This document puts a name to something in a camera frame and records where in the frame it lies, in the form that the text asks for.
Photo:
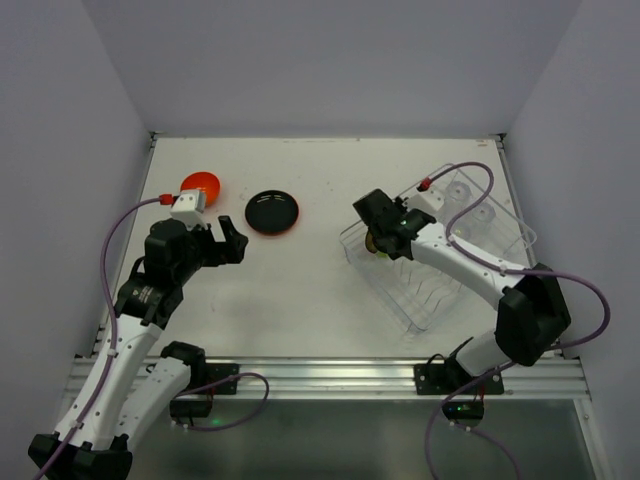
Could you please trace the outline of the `dark olive plastic plate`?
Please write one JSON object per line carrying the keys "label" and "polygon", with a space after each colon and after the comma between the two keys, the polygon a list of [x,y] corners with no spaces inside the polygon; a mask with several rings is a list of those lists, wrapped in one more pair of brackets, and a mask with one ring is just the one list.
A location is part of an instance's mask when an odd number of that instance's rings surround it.
{"label": "dark olive plastic plate", "polygon": [[378,248],[375,244],[375,239],[370,232],[367,232],[365,235],[364,245],[369,253],[376,254],[378,252]]}

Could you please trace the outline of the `black plastic plate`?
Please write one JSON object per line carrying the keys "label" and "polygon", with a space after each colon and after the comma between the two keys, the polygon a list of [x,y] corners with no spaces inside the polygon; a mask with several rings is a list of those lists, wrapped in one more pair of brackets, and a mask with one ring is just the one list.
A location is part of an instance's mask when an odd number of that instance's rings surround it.
{"label": "black plastic plate", "polygon": [[266,190],[257,193],[247,202],[244,211],[245,220],[247,222],[247,217],[251,214],[267,212],[300,215],[299,205],[292,195],[281,190]]}

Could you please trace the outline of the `orange plastic bowl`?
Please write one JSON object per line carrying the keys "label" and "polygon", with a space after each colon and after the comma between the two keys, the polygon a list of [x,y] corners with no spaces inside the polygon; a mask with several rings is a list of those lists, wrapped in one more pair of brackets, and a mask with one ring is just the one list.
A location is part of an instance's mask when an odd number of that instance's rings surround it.
{"label": "orange plastic bowl", "polygon": [[205,206],[210,207],[220,195],[221,183],[219,178],[211,172],[194,172],[182,181],[180,190],[201,191],[205,195]]}

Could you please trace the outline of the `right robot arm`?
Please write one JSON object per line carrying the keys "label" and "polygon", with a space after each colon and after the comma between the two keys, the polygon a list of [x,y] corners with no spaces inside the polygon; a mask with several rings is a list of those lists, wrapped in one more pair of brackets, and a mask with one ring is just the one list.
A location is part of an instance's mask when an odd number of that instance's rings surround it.
{"label": "right robot arm", "polygon": [[554,272],[538,264],[530,273],[460,237],[420,209],[408,208],[380,189],[353,207],[376,250],[435,268],[484,299],[496,312],[492,330],[454,350],[445,365],[466,379],[512,362],[532,366],[564,333],[571,317]]}

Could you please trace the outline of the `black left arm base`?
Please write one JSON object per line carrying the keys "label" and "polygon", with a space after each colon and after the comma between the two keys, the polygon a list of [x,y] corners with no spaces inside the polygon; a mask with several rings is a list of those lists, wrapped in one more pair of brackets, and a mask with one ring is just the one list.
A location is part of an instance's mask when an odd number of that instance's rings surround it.
{"label": "black left arm base", "polygon": [[[184,391],[215,383],[238,374],[240,370],[237,363],[208,363],[206,353],[202,348],[178,341],[173,341],[165,346],[161,350],[160,357],[180,360],[189,368],[189,383]],[[237,383],[237,380],[232,380],[218,387],[211,387],[203,392],[193,394],[191,397],[174,399],[169,403],[169,414],[175,421],[187,422],[189,426],[194,426],[195,419],[206,418],[211,414],[214,395],[216,393],[235,395]]]}

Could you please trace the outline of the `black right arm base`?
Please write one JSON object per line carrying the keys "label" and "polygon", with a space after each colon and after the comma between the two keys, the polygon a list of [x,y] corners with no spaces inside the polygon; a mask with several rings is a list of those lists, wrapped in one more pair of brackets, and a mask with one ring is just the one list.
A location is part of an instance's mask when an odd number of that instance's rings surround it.
{"label": "black right arm base", "polygon": [[[469,383],[473,377],[460,367],[455,357],[471,341],[471,338],[458,346],[448,357],[436,353],[425,363],[413,366],[413,381],[419,396],[447,396]],[[502,395],[505,392],[501,374],[465,391],[471,400],[451,400],[441,407],[444,416],[454,424],[465,427],[477,427],[485,415],[485,396]]]}

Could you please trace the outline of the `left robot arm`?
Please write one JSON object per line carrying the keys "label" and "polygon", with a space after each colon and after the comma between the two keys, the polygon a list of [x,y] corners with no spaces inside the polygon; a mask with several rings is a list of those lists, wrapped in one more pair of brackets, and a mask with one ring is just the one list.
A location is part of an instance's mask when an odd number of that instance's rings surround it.
{"label": "left robot arm", "polygon": [[228,216],[215,240],[209,225],[188,228],[177,219],[155,223],[145,253],[111,307],[105,340],[79,395],[51,434],[36,435],[28,449],[39,479],[124,479],[133,453],[172,399],[208,378],[205,351],[173,341],[153,372],[133,384],[187,281],[203,267],[239,264],[248,239]]}

